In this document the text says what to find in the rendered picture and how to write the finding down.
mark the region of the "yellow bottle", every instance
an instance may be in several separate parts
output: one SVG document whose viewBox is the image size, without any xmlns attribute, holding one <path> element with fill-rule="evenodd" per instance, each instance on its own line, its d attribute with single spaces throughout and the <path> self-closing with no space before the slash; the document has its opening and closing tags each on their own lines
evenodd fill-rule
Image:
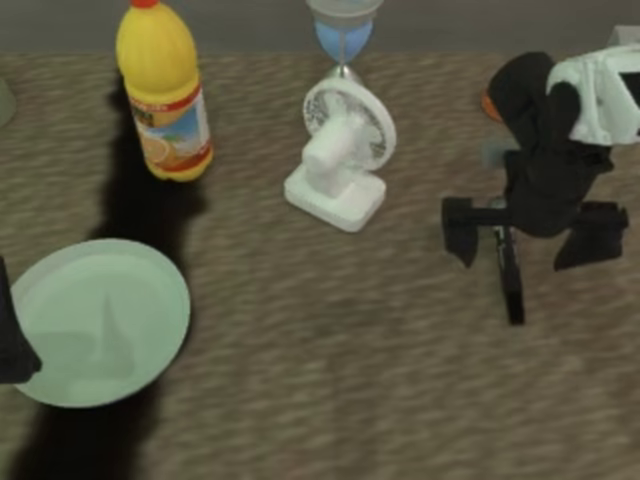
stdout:
<svg viewBox="0 0 640 480">
<path fill-rule="evenodd" d="M 191 32 L 158 0 L 131 0 L 116 57 L 147 167 L 163 180 L 195 180 L 213 145 Z"/>
</svg>

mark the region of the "plate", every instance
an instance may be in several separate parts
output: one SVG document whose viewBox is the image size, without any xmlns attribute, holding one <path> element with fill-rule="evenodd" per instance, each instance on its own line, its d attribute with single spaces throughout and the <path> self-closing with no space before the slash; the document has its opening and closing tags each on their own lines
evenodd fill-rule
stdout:
<svg viewBox="0 0 640 480">
<path fill-rule="evenodd" d="M 43 364 L 16 388 L 57 407 L 106 405 L 141 390 L 171 364 L 189 327 L 189 291 L 176 266 L 128 240 L 59 250 L 11 293 Z"/>
</svg>

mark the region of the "red bottle cap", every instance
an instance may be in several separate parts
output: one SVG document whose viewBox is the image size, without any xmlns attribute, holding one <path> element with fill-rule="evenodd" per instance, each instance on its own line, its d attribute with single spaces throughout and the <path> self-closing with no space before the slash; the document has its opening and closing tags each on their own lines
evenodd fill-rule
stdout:
<svg viewBox="0 0 640 480">
<path fill-rule="evenodd" d="M 155 7 L 158 0 L 131 0 L 131 6 L 135 8 L 151 8 Z"/>
</svg>

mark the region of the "blue scale bowl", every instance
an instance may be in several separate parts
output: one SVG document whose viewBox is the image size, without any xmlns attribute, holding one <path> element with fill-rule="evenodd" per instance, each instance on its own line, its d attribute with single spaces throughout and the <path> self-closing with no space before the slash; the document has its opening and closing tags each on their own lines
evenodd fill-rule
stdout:
<svg viewBox="0 0 640 480">
<path fill-rule="evenodd" d="M 320 45 L 327 54 L 337 63 L 340 62 L 340 30 L 321 22 L 315 22 L 316 35 Z M 350 62 L 362 51 L 369 41 L 373 30 L 373 22 L 368 22 L 345 33 L 345 63 Z"/>
</svg>

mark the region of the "gray wall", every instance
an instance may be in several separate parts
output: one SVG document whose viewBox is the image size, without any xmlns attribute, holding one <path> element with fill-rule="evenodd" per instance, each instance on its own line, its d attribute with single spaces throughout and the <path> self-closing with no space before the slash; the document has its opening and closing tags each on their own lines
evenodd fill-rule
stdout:
<svg viewBox="0 0 640 480">
<path fill-rule="evenodd" d="M 317 50 L 304 0 L 169 0 L 201 51 Z M 0 0 L 0 52 L 111 51 L 126 0 Z M 603 46 L 640 0 L 386 0 L 369 49 Z"/>
</svg>

